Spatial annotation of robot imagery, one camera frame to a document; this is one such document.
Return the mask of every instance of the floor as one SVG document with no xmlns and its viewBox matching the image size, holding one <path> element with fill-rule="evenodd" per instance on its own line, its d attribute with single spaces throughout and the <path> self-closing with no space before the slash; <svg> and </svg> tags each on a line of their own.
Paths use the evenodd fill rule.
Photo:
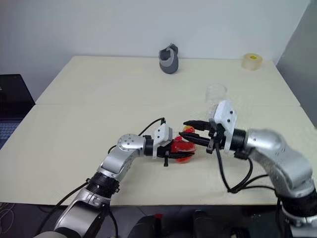
<svg viewBox="0 0 317 238">
<path fill-rule="evenodd" d="M 0 238 L 31 238 L 38 225 L 51 207 L 38 207 L 30 204 L 16 204 L 13 208 L 15 217 L 11 229 Z M 112 207 L 117 220 L 120 238 L 128 237 L 133 226 L 146 215 L 163 214 L 163 232 L 169 238 L 189 238 L 192 226 L 192 214 L 195 210 L 204 210 L 210 215 L 228 221 L 236 227 L 249 229 L 251 237 L 278 237 L 275 223 L 275 206 L 142 206 Z M 56 212 L 44 227 L 52 230 L 62 209 Z M 3 229 L 10 223 L 10 217 L 2 220 Z M 112 221 L 107 217 L 97 238 L 109 238 L 114 235 Z"/>
</svg>

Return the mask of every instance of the white wall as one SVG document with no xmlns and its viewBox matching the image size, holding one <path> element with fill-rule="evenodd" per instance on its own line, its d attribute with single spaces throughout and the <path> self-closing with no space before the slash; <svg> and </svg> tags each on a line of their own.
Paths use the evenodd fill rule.
<svg viewBox="0 0 317 238">
<path fill-rule="evenodd" d="M 73 55 L 278 62 L 309 0 L 0 0 L 0 73 L 36 99 Z"/>
</svg>

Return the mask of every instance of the laptop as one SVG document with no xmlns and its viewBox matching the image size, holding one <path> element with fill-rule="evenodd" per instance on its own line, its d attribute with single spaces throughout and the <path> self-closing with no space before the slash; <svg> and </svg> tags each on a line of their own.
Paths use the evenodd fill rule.
<svg viewBox="0 0 317 238">
<path fill-rule="evenodd" d="M 0 149 L 34 105 L 20 74 L 0 75 Z"/>
</svg>

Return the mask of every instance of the table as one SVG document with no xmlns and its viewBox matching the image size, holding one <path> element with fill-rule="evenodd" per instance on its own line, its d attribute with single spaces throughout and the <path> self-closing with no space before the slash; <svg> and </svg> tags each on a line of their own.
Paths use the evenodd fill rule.
<svg viewBox="0 0 317 238">
<path fill-rule="evenodd" d="M 272 128 L 282 133 L 290 146 L 301 151 L 317 171 L 317 133 L 300 107 L 237 107 L 238 128 Z M 165 115 L 174 134 L 181 130 L 188 113 L 175 108 L 141 112 L 115 106 L 36 105 L 0 151 L 0 200 L 56 204 L 65 194 L 91 177 L 107 149 L 125 133 L 138 133 L 150 121 Z M 233 185 L 248 169 L 245 161 L 223 155 L 227 179 Z M 255 163 L 254 175 L 264 173 Z M 269 184 L 267 179 L 260 183 Z M 120 184 L 112 205 L 172 204 L 273 204 L 269 190 L 254 189 L 227 194 L 214 155 L 199 147 L 187 164 L 162 159 L 138 158 Z"/>
<path fill-rule="evenodd" d="M 73 57 L 36 104 L 104 104 L 161 108 L 204 99 L 221 83 L 235 105 L 299 106 L 272 61 L 247 71 L 236 59 L 180 59 L 176 74 L 161 71 L 158 58 Z"/>
<path fill-rule="evenodd" d="M 175 136 L 184 121 L 204 119 L 204 91 L 209 83 L 218 82 L 219 77 L 228 87 L 228 97 L 233 99 L 237 128 L 278 131 L 317 171 L 314 151 L 317 132 L 271 62 L 249 72 L 240 70 L 239 60 L 186 59 L 181 60 L 177 74 L 165 75 L 152 66 L 156 59 L 113 60 L 116 63 L 108 57 L 73 58 L 37 100 L 37 105 L 0 150 L 0 201 L 56 204 L 95 173 L 108 148 L 121 135 L 137 134 L 154 119 L 165 116 Z M 115 67 L 119 62 L 120 70 Z M 188 68 L 190 76 L 184 72 Z M 92 73 L 88 83 L 84 79 Z M 98 74 L 104 76 L 102 80 L 96 79 Z M 197 75 L 200 79 L 193 83 L 191 79 Z M 265 92 L 269 88 L 276 90 Z M 154 129 L 155 126 L 146 134 L 152 135 Z M 246 174 L 248 165 L 232 154 L 223 155 L 223 160 L 227 180 L 234 185 Z M 264 173 L 258 164 L 254 165 L 254 176 Z M 265 178 L 257 184 L 270 181 Z M 163 167 L 162 159 L 137 158 L 111 203 L 275 204 L 276 198 L 263 189 L 228 194 L 215 156 L 198 147 L 191 162 L 181 165 L 171 162 L 167 168 Z"/>
</svg>

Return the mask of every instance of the laptop keyboard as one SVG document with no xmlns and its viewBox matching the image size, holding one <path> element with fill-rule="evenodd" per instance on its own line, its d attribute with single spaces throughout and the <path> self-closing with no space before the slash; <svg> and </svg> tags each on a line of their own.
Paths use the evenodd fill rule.
<svg viewBox="0 0 317 238">
<path fill-rule="evenodd" d="M 20 123 L 0 123 L 0 140 L 8 140 Z"/>
</svg>

